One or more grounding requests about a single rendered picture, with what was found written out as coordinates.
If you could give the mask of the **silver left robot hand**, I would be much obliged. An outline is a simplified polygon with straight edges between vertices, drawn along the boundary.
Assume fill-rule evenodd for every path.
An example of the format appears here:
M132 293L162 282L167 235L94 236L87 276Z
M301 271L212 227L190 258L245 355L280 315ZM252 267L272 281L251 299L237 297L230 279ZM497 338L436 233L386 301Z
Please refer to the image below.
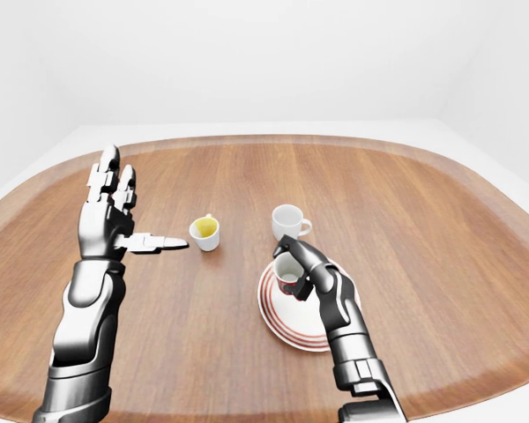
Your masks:
M131 209L137 201L136 172L131 165L120 167L116 146L107 145L100 161L93 164L87 186L89 193L78 221L82 258L120 261L127 252L159 254L189 247L184 239L134 231Z

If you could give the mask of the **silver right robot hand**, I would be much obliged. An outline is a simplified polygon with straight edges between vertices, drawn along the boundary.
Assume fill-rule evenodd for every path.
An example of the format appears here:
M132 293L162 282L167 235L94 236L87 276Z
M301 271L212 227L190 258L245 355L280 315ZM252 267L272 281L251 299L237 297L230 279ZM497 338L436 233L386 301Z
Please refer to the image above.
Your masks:
M319 313L329 340L349 334L367 334L368 329L354 300L354 283L318 249L305 241L284 235L272 256L289 252L303 268L293 287L287 292L297 300L308 299L315 288L319 299Z

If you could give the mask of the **red mug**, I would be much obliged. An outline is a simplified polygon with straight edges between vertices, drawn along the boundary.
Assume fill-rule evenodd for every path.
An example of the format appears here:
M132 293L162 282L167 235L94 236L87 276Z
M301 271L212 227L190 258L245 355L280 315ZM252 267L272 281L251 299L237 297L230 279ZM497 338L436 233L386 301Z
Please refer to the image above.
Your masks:
M304 275L304 269L289 253L279 254L273 261L273 271L281 292L292 295L295 285Z

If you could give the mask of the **white plate with red rings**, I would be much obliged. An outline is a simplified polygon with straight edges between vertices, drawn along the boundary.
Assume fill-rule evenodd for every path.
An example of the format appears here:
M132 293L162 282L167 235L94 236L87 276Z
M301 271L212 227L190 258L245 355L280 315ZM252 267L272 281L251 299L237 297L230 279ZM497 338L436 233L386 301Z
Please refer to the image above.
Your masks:
M330 351L316 292L312 291L306 301L284 294L274 275L273 262L259 279L257 303L264 322L280 340L303 351Z

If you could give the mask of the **white mug with yellow inside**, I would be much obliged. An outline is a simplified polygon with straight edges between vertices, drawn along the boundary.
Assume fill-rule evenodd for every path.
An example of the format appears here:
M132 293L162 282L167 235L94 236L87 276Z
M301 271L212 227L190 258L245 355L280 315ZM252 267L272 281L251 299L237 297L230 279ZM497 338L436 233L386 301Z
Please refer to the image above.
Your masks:
M220 223L210 213L194 220L189 228L190 236L198 247L205 251L213 251L220 243Z

